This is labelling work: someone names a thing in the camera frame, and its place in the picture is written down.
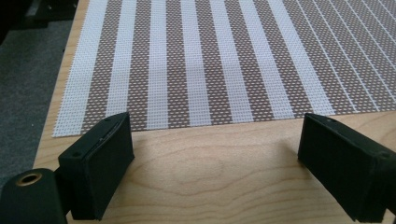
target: floor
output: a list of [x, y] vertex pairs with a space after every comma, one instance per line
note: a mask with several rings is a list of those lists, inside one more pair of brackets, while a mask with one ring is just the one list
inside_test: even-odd
[[71, 25], [10, 31], [0, 45], [0, 190], [33, 167]]

